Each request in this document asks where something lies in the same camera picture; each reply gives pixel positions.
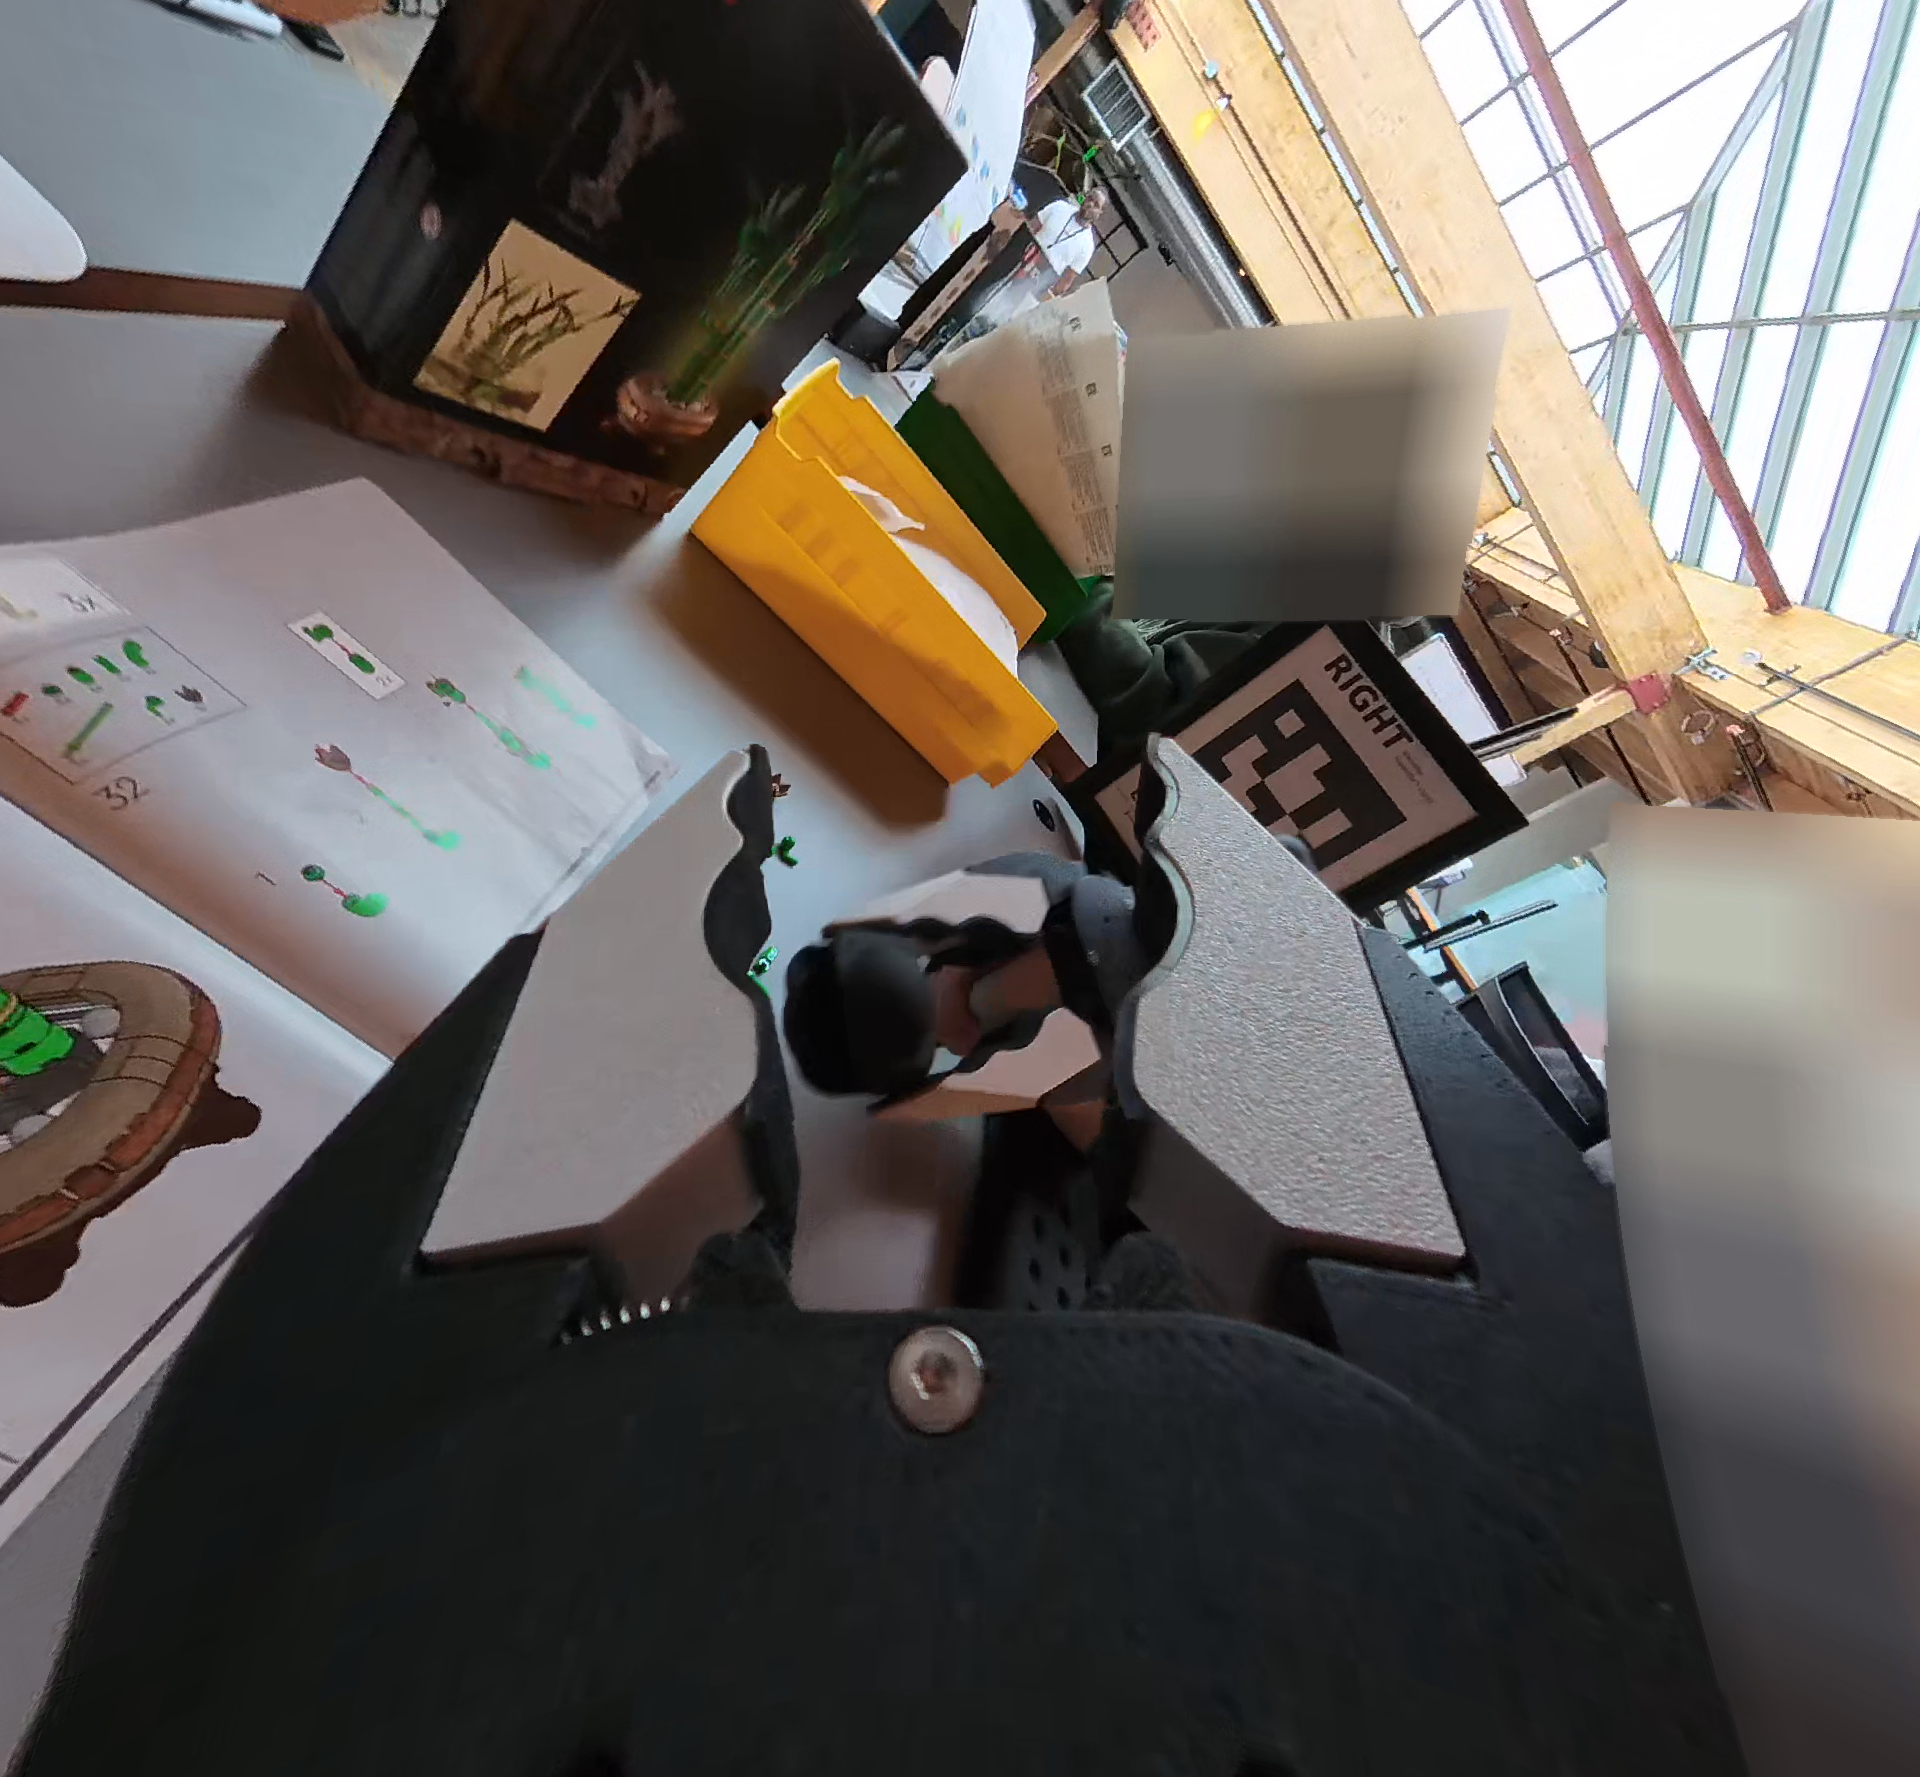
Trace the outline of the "person's right hand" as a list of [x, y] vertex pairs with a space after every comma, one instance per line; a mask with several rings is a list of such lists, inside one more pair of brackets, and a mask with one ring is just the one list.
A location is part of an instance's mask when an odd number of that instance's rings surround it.
[[963, 980], [969, 1047], [1009, 1030], [1015, 1021], [1046, 1017], [1059, 1005], [1062, 981], [1043, 943], [1033, 943]]

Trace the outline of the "green plastic bin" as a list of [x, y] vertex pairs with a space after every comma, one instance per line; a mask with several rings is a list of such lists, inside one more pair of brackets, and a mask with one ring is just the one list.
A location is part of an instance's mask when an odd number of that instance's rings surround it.
[[1033, 644], [1052, 644], [1091, 607], [1092, 579], [1078, 579], [1020, 493], [995, 468], [964, 417], [927, 386], [898, 420], [898, 434], [1021, 587], [1043, 605]]

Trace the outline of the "large black white marker sign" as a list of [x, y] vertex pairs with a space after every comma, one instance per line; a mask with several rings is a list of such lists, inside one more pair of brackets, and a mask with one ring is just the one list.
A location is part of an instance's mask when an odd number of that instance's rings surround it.
[[1528, 814], [1383, 637], [1278, 625], [1072, 787], [1091, 844], [1139, 860], [1149, 740], [1184, 750], [1263, 830], [1297, 837], [1355, 912], [1519, 835]]

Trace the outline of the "black lego set box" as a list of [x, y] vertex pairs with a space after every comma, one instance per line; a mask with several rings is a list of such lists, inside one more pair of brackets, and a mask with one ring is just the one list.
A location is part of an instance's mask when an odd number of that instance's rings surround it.
[[963, 172], [868, 0], [447, 0], [306, 324], [356, 434], [657, 518]]

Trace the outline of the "lego instruction booklet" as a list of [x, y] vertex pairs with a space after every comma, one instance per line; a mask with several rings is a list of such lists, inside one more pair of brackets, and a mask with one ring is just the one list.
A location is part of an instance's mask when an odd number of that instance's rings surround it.
[[5, 547], [8, 1539], [674, 771], [368, 480]]

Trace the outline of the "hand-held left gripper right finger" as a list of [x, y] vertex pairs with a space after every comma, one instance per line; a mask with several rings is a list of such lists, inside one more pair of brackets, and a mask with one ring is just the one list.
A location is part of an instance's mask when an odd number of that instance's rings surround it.
[[1468, 1263], [1350, 906], [1171, 738], [1139, 782], [1152, 968], [1116, 1010], [1131, 1209], [1231, 1312], [1327, 1259], [1449, 1277]]

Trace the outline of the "yellow plastic bin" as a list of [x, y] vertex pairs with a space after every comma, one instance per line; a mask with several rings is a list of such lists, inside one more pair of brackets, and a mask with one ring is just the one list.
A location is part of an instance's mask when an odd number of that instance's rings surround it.
[[780, 397], [692, 535], [946, 782], [1011, 780], [1059, 738], [1059, 719], [1021, 680], [1020, 654], [1006, 670], [983, 645], [845, 473], [924, 522], [991, 590], [1020, 649], [1030, 645], [1043, 605], [836, 360]]

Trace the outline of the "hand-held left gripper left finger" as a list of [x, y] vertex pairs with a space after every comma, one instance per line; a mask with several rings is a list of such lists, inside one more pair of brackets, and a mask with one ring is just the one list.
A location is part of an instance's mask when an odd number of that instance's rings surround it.
[[655, 1305], [743, 1234], [789, 1275], [801, 1154], [757, 973], [773, 830], [772, 758], [731, 749], [550, 915], [427, 1260], [583, 1253]]

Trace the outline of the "white poster board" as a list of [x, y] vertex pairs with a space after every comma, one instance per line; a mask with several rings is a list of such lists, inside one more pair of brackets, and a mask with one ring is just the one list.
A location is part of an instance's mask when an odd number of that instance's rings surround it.
[[925, 256], [936, 265], [980, 227], [1013, 188], [1036, 42], [1036, 14], [1026, 0], [973, 0], [946, 109], [948, 130], [969, 167], [929, 213], [920, 232]]

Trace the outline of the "white plastic bag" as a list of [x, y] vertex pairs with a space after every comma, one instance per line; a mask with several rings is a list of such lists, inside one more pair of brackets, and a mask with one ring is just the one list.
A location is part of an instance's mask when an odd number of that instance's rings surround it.
[[871, 489], [852, 477], [840, 483], [857, 499], [862, 510], [876, 520], [888, 538], [917, 563], [924, 578], [939, 590], [952, 611], [1006, 668], [1018, 670], [1020, 637], [1015, 623], [1001, 611], [988, 588], [977, 584], [961, 563], [925, 538], [925, 525], [905, 516], [885, 493]]

